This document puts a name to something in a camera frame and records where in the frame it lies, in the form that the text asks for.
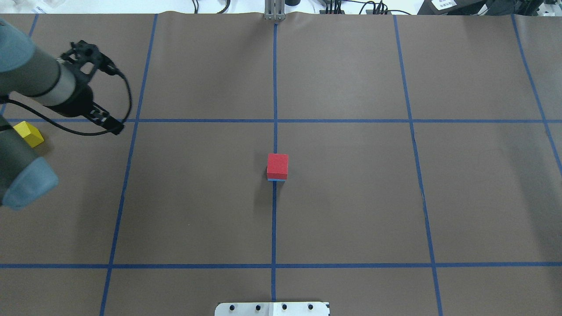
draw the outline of metal bracket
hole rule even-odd
[[[285,0],[265,0],[264,18],[270,21],[285,20]]]
[[[328,302],[221,303],[215,316],[330,316]]]

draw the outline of white background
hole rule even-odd
[[[191,0],[0,0],[1,13],[160,13],[164,11],[178,11],[193,13]],[[199,0],[199,13],[217,13],[224,8],[225,0]],[[416,14],[423,0],[384,0],[390,10],[404,10]],[[342,2],[342,10],[346,13],[357,14],[362,4]],[[300,11],[318,13],[324,9],[322,0],[301,0],[296,7],[285,6],[286,12]],[[263,12],[265,0],[231,0],[227,13]]]

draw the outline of yellow block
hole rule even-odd
[[[18,123],[13,127],[17,133],[25,140],[25,142],[32,148],[45,141],[37,127],[29,124],[26,121]]]

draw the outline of blue joint cap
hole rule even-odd
[[[25,65],[35,53],[35,44],[22,31],[0,19],[0,73]]]
[[[58,177],[45,158],[39,157],[25,167],[12,182],[2,204],[21,210],[58,185]]]

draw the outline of blue base under red block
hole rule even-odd
[[[289,155],[268,155],[268,181],[285,181],[289,173]]]

